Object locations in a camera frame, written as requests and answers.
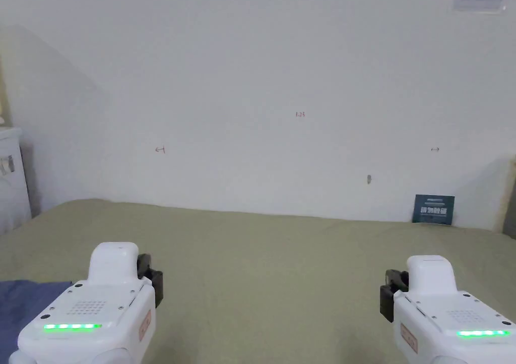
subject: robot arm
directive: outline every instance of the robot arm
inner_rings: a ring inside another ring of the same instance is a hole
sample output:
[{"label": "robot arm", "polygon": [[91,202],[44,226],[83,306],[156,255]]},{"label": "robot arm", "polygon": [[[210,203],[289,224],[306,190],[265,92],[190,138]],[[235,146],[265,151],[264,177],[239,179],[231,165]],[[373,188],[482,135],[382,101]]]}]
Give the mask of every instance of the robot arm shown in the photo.
[{"label": "robot arm", "polygon": [[447,259],[413,256],[407,264],[408,272],[387,270],[380,312],[393,323],[396,346],[410,364],[514,363],[515,325],[457,291]]},{"label": "robot arm", "polygon": [[9,364],[138,364],[156,329],[163,273],[130,242],[101,243],[88,279],[31,321]]}]

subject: bed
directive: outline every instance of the bed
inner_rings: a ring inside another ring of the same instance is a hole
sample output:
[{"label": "bed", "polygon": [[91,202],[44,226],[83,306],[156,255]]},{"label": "bed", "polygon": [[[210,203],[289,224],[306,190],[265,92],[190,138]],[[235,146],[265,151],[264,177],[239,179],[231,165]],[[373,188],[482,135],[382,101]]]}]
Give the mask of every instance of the bed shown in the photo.
[{"label": "bed", "polygon": [[405,363],[379,313],[386,269],[440,254],[457,284],[516,320],[516,241],[400,222],[78,200],[0,237],[0,280],[79,280],[102,241],[164,272],[147,363]]}]

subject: dark blue card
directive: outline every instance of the dark blue card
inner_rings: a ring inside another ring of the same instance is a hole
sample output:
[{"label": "dark blue card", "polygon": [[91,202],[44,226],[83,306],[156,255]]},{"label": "dark blue card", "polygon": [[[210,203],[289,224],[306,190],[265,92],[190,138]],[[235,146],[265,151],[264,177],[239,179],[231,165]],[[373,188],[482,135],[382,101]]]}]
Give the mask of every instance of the dark blue card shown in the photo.
[{"label": "dark blue card", "polygon": [[451,226],[454,204],[455,196],[416,195],[412,222]]}]

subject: blue cloth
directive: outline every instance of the blue cloth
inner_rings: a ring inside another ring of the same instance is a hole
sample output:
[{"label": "blue cloth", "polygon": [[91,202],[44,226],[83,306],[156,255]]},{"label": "blue cloth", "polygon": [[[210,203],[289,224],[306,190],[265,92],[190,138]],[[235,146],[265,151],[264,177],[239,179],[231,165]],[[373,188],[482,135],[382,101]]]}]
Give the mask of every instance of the blue cloth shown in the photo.
[{"label": "blue cloth", "polygon": [[20,331],[59,297],[71,282],[0,282],[0,364],[18,349]]}]

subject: green led light strip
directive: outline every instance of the green led light strip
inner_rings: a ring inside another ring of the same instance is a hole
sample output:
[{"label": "green led light strip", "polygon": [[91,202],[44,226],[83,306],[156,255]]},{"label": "green led light strip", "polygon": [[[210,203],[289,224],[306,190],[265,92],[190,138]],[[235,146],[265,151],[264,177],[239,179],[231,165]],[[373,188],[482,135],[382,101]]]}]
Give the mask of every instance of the green led light strip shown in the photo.
[{"label": "green led light strip", "polygon": [[46,324],[45,329],[94,329],[100,328],[102,324]]},{"label": "green led light strip", "polygon": [[459,337],[495,337],[509,336],[510,334],[508,330],[461,330],[457,332]]}]

